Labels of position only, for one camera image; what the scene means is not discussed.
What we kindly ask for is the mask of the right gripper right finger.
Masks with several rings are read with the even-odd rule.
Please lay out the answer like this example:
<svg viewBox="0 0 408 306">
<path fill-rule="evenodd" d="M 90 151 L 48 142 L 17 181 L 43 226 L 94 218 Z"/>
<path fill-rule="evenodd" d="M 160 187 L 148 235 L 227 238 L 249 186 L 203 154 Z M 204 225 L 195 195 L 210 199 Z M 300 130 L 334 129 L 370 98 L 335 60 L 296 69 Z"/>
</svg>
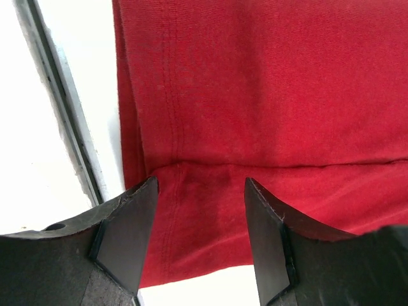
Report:
<svg viewBox="0 0 408 306">
<path fill-rule="evenodd" d="M 262 305 L 406 305 L 407 227 L 354 235 L 245 181 L 245 214 Z"/>
</svg>

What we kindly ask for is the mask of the red t-shirt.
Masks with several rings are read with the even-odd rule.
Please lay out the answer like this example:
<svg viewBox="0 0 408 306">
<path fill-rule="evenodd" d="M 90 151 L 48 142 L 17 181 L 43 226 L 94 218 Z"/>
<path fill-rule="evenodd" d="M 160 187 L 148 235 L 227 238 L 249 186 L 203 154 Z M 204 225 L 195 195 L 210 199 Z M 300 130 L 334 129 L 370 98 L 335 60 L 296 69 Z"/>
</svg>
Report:
<svg viewBox="0 0 408 306">
<path fill-rule="evenodd" d="M 407 222 L 406 1 L 114 1 L 141 287 L 250 265 L 244 185 L 355 234 Z"/>
</svg>

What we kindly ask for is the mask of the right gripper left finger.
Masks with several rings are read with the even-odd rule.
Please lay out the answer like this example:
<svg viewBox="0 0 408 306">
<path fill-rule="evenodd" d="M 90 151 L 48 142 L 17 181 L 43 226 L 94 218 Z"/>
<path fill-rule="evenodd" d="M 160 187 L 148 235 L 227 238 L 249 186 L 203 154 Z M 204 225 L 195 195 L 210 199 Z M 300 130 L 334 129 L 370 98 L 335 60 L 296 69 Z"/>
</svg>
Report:
<svg viewBox="0 0 408 306">
<path fill-rule="evenodd" d="M 1 236 L 2 305 L 137 305 L 158 202 L 149 177 L 41 231 Z"/>
</svg>

